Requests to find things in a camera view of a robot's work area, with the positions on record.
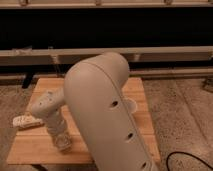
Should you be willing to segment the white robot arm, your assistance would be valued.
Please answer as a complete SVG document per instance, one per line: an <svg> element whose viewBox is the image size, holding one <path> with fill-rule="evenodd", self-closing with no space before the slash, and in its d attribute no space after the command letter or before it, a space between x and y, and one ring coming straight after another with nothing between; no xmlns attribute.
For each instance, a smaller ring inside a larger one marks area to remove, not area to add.
<svg viewBox="0 0 213 171"><path fill-rule="evenodd" d="M122 88L127 60L115 52L76 63L63 87L42 94L30 107L54 136L66 130L60 107L66 105L99 171L158 171L132 115L134 102Z"/></svg>

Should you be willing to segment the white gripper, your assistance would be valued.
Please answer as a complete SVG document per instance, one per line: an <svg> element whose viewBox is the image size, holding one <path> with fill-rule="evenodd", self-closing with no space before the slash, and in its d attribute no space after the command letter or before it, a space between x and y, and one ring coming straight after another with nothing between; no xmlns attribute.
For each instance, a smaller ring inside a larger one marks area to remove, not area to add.
<svg viewBox="0 0 213 171"><path fill-rule="evenodd" d="M47 132L52 138L52 142L54 146L55 146L55 140L59 137L67 137L71 140L71 137L68 131L67 122L62 116L60 111L55 111L53 114L49 115L45 120L45 125L46 125Z"/></svg>

